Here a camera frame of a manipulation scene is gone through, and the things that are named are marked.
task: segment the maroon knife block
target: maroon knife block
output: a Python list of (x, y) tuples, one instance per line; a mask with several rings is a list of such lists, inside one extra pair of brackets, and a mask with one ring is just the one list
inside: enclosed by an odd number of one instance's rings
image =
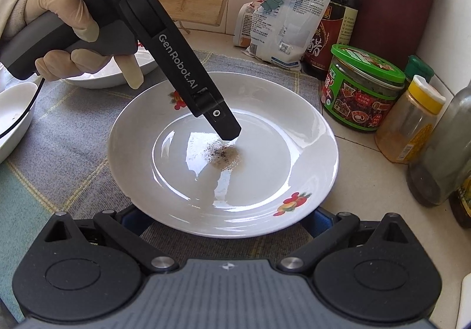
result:
[(433, 0), (360, 0), (350, 45), (376, 54), (400, 69), (415, 54)]

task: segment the metal bolt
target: metal bolt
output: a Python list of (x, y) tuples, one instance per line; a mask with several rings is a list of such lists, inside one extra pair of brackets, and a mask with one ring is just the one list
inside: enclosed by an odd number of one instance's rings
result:
[(285, 257), (281, 260), (281, 265), (286, 269), (299, 269), (304, 265), (304, 261), (298, 257)]
[(167, 256), (159, 256), (150, 262), (154, 268), (157, 269), (168, 269), (175, 264), (175, 260)]

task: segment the latex glove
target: latex glove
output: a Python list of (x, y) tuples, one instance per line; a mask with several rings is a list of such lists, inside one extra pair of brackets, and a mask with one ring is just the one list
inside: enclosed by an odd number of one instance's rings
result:
[[(99, 27), (88, 12), (83, 0), (27, 0), (24, 11), (26, 24), (31, 23), (46, 11), (52, 11), (74, 29), (75, 34), (86, 42), (98, 39)], [(36, 69), (44, 79), (52, 81), (80, 76), (84, 72), (95, 74), (105, 67), (111, 57), (85, 49), (78, 49), (69, 54), (66, 51), (53, 50), (43, 58), (36, 60)], [(132, 88), (139, 88), (144, 77), (134, 55), (115, 56), (116, 64), (121, 69), (126, 81)]]

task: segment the brown powder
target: brown powder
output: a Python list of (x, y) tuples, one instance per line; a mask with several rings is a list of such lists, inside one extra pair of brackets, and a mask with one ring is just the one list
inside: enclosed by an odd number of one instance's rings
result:
[(218, 170), (232, 170), (240, 163), (240, 153), (237, 147), (228, 146), (218, 141), (210, 144), (204, 150), (204, 157)]

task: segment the yellow cap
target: yellow cap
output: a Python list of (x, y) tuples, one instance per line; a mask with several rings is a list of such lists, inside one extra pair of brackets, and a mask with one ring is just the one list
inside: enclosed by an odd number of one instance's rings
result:
[(434, 115), (438, 115), (440, 113), (446, 101), (445, 97), (442, 97), (435, 88), (418, 75), (414, 76), (414, 79), (407, 90), (416, 101)]

